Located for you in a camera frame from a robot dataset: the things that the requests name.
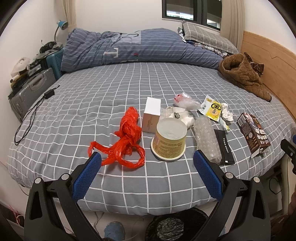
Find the black foil pouch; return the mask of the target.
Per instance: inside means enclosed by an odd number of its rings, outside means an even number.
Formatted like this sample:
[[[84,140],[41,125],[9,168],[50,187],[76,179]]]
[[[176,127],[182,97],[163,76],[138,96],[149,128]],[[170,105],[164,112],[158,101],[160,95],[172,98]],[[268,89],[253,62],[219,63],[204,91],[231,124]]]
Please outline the black foil pouch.
[[[214,132],[215,132],[215,135],[219,144],[220,152],[222,155],[220,164],[234,165],[235,164],[234,157],[231,152],[230,146],[228,144],[225,132],[222,130],[214,130]]]

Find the brown milk carton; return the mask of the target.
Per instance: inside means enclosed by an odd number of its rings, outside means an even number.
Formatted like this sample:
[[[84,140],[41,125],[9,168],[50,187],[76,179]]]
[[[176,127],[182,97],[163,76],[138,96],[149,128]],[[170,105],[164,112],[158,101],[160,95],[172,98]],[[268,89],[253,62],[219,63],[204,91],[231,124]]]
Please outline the brown milk carton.
[[[250,149],[251,158],[262,154],[271,145],[267,134],[263,130],[257,118],[248,113],[241,113],[237,124],[244,135]]]

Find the bubble wrap roll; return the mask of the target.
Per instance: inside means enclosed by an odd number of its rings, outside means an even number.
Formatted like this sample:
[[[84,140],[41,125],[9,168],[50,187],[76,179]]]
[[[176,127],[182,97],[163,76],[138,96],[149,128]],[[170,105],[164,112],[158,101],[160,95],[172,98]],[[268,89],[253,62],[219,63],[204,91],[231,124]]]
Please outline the bubble wrap roll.
[[[216,164],[221,163],[222,154],[211,121],[206,116],[198,116],[194,123],[197,149],[201,150],[207,159]]]

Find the red plastic bag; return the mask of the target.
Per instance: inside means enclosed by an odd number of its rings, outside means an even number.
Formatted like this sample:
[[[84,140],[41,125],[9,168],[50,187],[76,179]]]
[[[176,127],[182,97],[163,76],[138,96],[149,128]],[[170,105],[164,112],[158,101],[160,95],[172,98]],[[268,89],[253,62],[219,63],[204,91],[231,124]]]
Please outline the red plastic bag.
[[[118,162],[122,166],[130,169],[142,167],[145,163],[145,150],[138,144],[142,136],[142,129],[137,125],[139,114],[137,109],[129,107],[120,121],[119,130],[114,134],[119,137],[119,140],[111,147],[105,147],[96,141],[90,143],[88,148],[88,156],[91,156],[94,149],[107,155],[107,158],[102,162],[102,165],[109,165]],[[124,159],[125,155],[131,155],[133,150],[139,154],[137,163]]]

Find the yellow instant noodle cup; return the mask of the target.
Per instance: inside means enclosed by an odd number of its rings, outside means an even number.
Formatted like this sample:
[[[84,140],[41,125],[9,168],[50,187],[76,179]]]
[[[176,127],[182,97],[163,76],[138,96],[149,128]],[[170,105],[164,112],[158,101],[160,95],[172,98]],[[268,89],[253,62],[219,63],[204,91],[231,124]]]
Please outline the yellow instant noodle cup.
[[[187,126],[181,120],[164,118],[157,124],[151,150],[161,160],[175,161],[186,150],[186,136]]]

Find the white tissue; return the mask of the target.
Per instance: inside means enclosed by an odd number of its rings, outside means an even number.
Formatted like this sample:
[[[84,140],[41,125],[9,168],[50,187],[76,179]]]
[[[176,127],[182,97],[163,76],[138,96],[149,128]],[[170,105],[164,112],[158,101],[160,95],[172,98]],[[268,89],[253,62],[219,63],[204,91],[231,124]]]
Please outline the white tissue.
[[[228,110],[227,103],[221,104],[221,116],[224,121],[232,122],[234,120],[233,113]]]

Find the white translucent plastic bag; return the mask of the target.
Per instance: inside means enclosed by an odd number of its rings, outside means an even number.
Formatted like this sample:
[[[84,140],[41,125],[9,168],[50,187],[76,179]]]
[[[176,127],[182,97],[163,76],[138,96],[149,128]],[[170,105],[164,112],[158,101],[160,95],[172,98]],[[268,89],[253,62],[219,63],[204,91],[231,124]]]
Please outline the white translucent plastic bag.
[[[180,120],[187,126],[187,128],[193,126],[195,122],[194,117],[190,112],[184,108],[179,107],[169,106],[167,108],[161,108],[161,115],[159,119],[162,120],[165,118],[174,118],[176,120]]]

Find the white cardboard box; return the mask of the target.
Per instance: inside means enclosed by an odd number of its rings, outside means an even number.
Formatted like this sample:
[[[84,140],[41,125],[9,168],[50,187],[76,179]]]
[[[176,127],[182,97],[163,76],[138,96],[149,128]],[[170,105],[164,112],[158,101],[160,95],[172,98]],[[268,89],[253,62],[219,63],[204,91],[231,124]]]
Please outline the white cardboard box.
[[[147,97],[144,115],[142,118],[142,131],[155,133],[161,115],[161,100]]]

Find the clear bag with red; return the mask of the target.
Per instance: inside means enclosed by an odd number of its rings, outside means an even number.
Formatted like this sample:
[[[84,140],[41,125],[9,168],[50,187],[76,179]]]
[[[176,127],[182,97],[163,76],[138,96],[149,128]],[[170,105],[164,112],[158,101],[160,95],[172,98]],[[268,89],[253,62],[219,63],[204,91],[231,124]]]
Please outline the clear bag with red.
[[[201,104],[193,99],[191,96],[182,92],[181,94],[177,94],[174,97],[174,104],[179,108],[184,108],[186,110],[198,110]]]

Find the blue slipper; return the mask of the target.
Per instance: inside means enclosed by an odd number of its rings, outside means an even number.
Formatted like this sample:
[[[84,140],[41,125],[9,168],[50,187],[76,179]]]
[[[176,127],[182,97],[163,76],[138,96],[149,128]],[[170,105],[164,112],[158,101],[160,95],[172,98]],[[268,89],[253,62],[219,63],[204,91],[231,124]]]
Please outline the blue slipper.
[[[125,228],[118,222],[110,222],[104,229],[104,238],[107,241],[123,241],[125,240]]]

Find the wooden headboard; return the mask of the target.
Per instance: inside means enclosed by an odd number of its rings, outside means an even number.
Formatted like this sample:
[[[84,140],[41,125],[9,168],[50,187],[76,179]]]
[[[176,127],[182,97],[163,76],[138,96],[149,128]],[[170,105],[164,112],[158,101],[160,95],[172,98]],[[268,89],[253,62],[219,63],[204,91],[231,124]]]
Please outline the wooden headboard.
[[[265,89],[295,118],[295,54],[277,42],[248,31],[244,31],[241,52],[264,64],[261,79]]]

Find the yellow snack wrapper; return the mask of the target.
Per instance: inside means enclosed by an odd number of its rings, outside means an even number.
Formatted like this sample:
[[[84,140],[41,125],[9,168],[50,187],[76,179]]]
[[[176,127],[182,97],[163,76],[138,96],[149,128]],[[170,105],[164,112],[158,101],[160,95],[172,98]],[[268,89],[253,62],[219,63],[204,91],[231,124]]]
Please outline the yellow snack wrapper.
[[[221,109],[221,103],[207,95],[199,108],[199,112],[211,120],[218,122],[220,120]]]

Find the grey checked bed sheet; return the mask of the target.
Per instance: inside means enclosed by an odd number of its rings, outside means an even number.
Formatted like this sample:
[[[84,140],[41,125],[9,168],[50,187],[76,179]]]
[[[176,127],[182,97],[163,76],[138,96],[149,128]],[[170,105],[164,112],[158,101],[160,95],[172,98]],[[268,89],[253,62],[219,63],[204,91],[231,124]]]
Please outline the grey checked bed sheet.
[[[148,98],[159,106],[174,105],[186,93],[202,103],[206,97],[226,103],[233,114],[226,137],[234,164],[223,166],[241,179],[266,173],[280,158],[280,142],[295,133],[295,121],[282,103],[267,102],[225,80],[219,71],[178,63],[136,62],[93,67],[64,74],[43,101],[33,122],[26,118],[9,149],[11,176],[30,188],[71,173],[88,159],[91,142],[110,147],[129,107],[138,112],[140,146],[145,164],[129,169],[118,162],[100,168],[79,206],[83,210],[160,215],[211,202],[194,168],[196,137],[189,128],[180,159],[163,161],[151,150],[156,123],[145,120]]]

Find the blue striped duvet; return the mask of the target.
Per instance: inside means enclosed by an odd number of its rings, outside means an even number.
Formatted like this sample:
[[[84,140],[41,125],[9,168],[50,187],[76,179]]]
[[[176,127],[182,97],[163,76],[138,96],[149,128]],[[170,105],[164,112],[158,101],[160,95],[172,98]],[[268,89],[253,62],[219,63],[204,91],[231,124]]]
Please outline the blue striped duvet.
[[[124,62],[176,62],[217,69],[221,61],[221,56],[185,43],[179,34],[169,29],[125,34],[75,28],[63,48],[61,69],[74,72]]]

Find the blue desk lamp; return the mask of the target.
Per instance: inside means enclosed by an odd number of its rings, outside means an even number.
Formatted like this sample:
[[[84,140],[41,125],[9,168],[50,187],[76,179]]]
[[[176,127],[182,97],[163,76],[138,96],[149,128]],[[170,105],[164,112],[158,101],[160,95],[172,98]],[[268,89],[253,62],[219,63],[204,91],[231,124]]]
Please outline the blue desk lamp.
[[[68,28],[68,22],[67,21],[61,21],[61,20],[58,20],[57,21],[57,28],[55,30],[55,34],[54,34],[54,42],[55,44],[57,43],[57,33],[59,30],[65,30]]]

